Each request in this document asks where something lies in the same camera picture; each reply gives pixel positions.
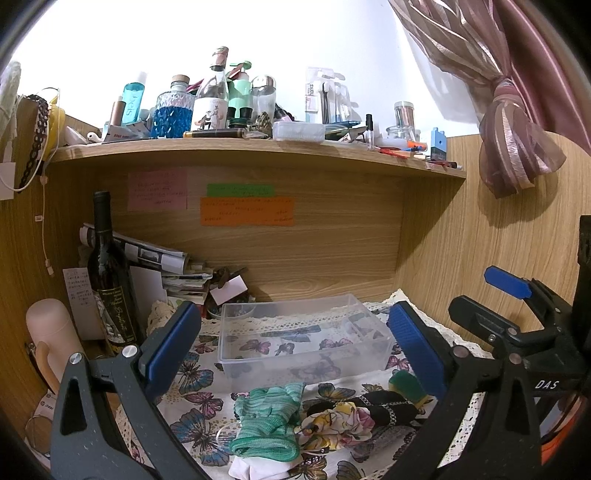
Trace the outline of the black chain-trimmed fabric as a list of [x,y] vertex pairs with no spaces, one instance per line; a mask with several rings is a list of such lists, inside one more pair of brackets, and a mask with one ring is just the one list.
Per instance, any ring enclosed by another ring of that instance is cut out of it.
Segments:
[[368,409],[377,427],[409,425],[419,415],[419,409],[404,396],[385,390],[369,392],[346,400],[311,401],[304,403],[303,410],[308,416],[345,403]]

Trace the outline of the green knitted cloth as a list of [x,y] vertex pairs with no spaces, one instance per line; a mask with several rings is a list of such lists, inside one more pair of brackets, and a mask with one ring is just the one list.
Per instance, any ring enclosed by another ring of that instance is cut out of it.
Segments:
[[291,462],[300,455],[296,429],[300,422],[304,383],[256,388],[235,400],[240,428],[229,443],[232,455]]

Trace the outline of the floral fabric scrunchie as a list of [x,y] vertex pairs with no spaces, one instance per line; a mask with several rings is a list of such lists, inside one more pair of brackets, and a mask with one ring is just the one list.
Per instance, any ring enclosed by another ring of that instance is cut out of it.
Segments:
[[375,426],[368,408],[342,402],[308,415],[294,433],[301,450],[325,453],[370,440]]

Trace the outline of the dark wine bottle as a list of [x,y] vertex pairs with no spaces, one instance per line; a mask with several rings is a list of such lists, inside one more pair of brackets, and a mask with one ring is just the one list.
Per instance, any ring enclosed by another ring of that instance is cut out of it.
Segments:
[[136,318],[127,259],[113,236],[110,193],[95,192],[93,207],[94,246],[87,269],[107,344],[117,355],[128,345],[140,344],[144,336]]

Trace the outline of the stack of papers and magazines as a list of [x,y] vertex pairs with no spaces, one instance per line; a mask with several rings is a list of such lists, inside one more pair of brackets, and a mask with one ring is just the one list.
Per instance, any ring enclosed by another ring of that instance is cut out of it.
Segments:
[[204,303],[213,271],[203,262],[191,260],[183,251],[171,250],[116,232],[113,233],[113,239],[130,264],[159,271],[163,288],[169,295],[178,298],[188,296],[199,305]]

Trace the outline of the white handwritten paper note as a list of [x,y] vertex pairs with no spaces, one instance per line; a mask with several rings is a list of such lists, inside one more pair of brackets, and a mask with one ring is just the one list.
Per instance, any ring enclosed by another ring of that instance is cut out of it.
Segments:
[[88,271],[83,268],[62,270],[71,313],[78,335],[83,341],[104,338]]

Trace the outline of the clear plastic storage bin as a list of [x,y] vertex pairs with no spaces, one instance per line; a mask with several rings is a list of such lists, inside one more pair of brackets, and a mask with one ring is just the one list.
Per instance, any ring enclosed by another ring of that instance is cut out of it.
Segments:
[[317,384],[383,370],[394,335],[352,294],[226,303],[218,363],[231,392]]

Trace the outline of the clear glass jar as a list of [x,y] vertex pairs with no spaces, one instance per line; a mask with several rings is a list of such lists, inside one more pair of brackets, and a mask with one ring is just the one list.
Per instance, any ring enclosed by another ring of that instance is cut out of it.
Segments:
[[394,105],[394,126],[387,128],[389,138],[405,139],[418,142],[420,134],[415,126],[414,105],[408,101],[399,101]]

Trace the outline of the pink sticky note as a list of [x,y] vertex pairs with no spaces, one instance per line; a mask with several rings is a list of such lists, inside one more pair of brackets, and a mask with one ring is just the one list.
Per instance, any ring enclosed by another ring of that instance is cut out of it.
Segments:
[[185,168],[128,174],[127,210],[130,212],[181,211],[187,208],[187,198]]

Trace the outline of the pink satin curtain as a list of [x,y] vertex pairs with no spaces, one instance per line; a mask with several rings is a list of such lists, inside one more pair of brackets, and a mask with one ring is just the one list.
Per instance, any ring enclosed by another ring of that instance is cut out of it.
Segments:
[[553,134],[590,149],[590,80],[531,1],[394,1],[430,62],[462,80],[480,125],[479,169],[498,198],[566,161]]

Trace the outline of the orange sticky note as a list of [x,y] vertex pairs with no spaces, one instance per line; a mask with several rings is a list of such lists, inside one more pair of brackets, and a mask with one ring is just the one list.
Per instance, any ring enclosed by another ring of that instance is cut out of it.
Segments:
[[202,197],[202,226],[293,226],[292,197]]

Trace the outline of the clear rectangular plastic box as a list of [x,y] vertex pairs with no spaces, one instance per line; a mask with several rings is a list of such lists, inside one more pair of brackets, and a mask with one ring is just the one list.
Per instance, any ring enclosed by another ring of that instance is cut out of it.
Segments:
[[325,141],[325,125],[277,121],[273,123],[273,139],[276,141],[322,143]]

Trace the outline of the blue faceted glass bottle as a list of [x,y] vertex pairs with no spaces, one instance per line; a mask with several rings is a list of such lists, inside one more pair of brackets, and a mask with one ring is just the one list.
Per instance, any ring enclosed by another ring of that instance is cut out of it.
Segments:
[[190,130],[194,96],[187,92],[189,77],[175,75],[161,93],[152,113],[151,138],[182,138]]

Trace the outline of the teal spray bottle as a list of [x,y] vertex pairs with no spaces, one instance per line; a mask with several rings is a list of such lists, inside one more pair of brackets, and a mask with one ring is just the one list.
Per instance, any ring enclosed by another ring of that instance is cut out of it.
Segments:
[[141,72],[134,81],[128,82],[122,91],[122,101],[125,107],[122,114],[122,124],[127,125],[138,120],[141,101],[145,90],[146,74]]

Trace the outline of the mint green bottle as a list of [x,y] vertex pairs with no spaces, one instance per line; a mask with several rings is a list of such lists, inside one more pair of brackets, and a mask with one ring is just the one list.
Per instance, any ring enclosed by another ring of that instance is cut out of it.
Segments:
[[252,120],[252,82],[249,61],[231,65],[228,73],[228,126],[245,126]]

